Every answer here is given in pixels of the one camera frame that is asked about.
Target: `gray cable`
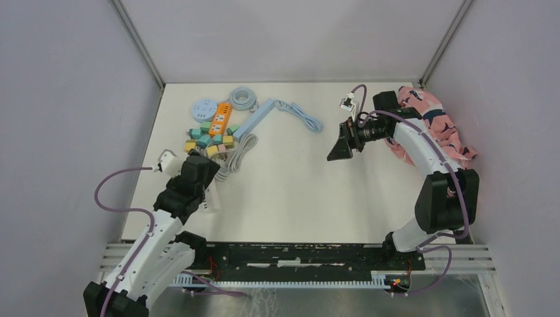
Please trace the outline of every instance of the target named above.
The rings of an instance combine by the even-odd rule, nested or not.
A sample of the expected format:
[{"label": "gray cable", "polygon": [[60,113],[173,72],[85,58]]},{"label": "gray cable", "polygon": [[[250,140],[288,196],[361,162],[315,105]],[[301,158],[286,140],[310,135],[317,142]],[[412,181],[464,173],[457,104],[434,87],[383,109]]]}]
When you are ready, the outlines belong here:
[{"label": "gray cable", "polygon": [[[246,134],[241,137],[239,144],[234,149],[221,151],[218,153],[214,153],[209,159],[223,154],[223,153],[232,153],[226,159],[224,165],[220,167],[220,170],[214,176],[214,179],[218,180],[219,182],[223,182],[229,176],[230,173],[235,173],[241,168],[241,161],[245,154],[252,148],[257,145],[257,141],[259,139],[254,134]],[[202,155],[206,156],[206,151],[202,150],[199,151]]]},{"label": "gray cable", "polygon": [[257,96],[247,87],[239,87],[229,95],[229,103],[237,111],[257,110]]}]

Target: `gray wall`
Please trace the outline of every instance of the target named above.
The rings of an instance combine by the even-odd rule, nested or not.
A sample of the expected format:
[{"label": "gray wall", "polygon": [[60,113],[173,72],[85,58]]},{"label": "gray wall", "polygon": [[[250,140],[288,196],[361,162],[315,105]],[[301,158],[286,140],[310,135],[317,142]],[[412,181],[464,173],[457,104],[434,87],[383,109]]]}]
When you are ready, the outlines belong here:
[{"label": "gray wall", "polygon": [[0,1],[0,316],[83,316],[157,96],[109,1]]},{"label": "gray wall", "polygon": [[558,316],[560,2],[476,1],[435,93],[480,156],[479,241],[512,316]]},{"label": "gray wall", "polygon": [[461,0],[123,0],[167,83],[418,79]]}]

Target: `white robotic arm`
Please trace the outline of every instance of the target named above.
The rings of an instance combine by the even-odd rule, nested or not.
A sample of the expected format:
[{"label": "white robotic arm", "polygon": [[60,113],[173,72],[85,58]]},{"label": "white robotic arm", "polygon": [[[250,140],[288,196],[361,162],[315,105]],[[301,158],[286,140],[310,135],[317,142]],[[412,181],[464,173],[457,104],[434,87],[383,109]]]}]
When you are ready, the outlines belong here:
[{"label": "white robotic arm", "polygon": [[205,245],[206,240],[180,230],[205,199],[205,190],[220,166],[198,153],[189,154],[183,161],[165,150],[152,167],[171,179],[158,195],[154,211],[146,212],[151,223],[130,251],[101,284],[91,282],[85,289],[89,316],[148,316],[163,290],[194,263],[196,246]]},{"label": "white robotic arm", "polygon": [[[397,252],[411,252],[441,231],[464,226],[465,218],[473,223],[479,183],[476,172],[462,170],[431,137],[418,111],[401,108],[394,91],[377,94],[373,100],[375,111],[371,114],[358,114],[340,124],[339,138],[327,160],[350,159],[352,150],[361,152],[366,142],[392,138],[407,151],[424,175],[415,217],[390,233],[385,243],[391,244]],[[351,100],[342,103],[353,104]],[[464,198],[467,217],[464,217],[460,198]]]}]

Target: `pink cloth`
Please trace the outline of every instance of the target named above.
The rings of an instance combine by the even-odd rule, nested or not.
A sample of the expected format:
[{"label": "pink cloth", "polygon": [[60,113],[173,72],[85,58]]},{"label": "pink cloth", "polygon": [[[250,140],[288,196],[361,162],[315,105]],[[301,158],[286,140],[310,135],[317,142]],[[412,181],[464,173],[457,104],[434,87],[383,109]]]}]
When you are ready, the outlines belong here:
[{"label": "pink cloth", "polygon": [[[462,168],[468,167],[469,161],[474,159],[478,153],[471,147],[461,145],[459,132],[449,116],[443,111],[441,102],[433,94],[421,89],[402,86],[399,88],[398,100],[403,107],[416,108],[424,119],[428,131],[443,151]],[[403,147],[394,139],[389,138],[386,143],[397,157],[414,165]]]}]

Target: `metal frame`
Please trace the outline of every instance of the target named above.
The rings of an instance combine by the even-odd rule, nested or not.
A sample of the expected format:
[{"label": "metal frame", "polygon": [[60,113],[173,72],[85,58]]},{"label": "metal frame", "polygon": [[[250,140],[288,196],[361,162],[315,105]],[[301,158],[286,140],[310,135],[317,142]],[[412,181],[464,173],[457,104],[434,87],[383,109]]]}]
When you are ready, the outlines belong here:
[{"label": "metal frame", "polygon": [[150,53],[146,49],[146,46],[144,45],[144,42],[142,42],[142,39],[140,38],[140,35],[138,34],[138,31],[136,30],[136,27],[132,23],[132,20],[130,19],[130,16],[128,15],[128,12],[126,11],[126,9],[125,9],[124,5],[122,4],[121,0],[109,0],[109,2],[111,2],[111,4],[113,5],[113,8],[115,8],[115,12],[119,16],[119,19],[121,20],[121,22],[124,25],[128,35],[130,36],[132,42],[134,43],[134,46],[136,47],[136,49],[140,53],[140,56],[142,57],[142,60],[144,61],[144,63],[148,67],[148,70],[150,71],[150,73],[152,74],[152,77],[153,77],[154,81],[156,82],[156,84],[158,85],[158,87],[160,89],[163,89],[165,87],[165,83],[163,82],[163,79],[161,78],[161,75],[160,75],[156,65],[154,64],[154,61],[152,60],[152,57],[150,56]]},{"label": "metal frame", "polygon": [[432,77],[432,74],[434,73],[434,69],[439,64],[441,57],[447,50],[449,43],[453,39],[455,32],[457,31],[458,27],[461,25],[461,22],[463,21],[463,18],[465,17],[465,14],[468,12],[472,3],[473,0],[463,0],[463,3],[461,3],[459,9],[457,10],[457,13],[455,14],[455,17],[451,21],[451,24],[447,28],[447,31],[445,32],[443,39],[441,40],[436,52],[434,53],[432,60],[430,60],[428,67],[426,68],[424,74],[419,80],[422,89],[426,88],[426,84]]}]

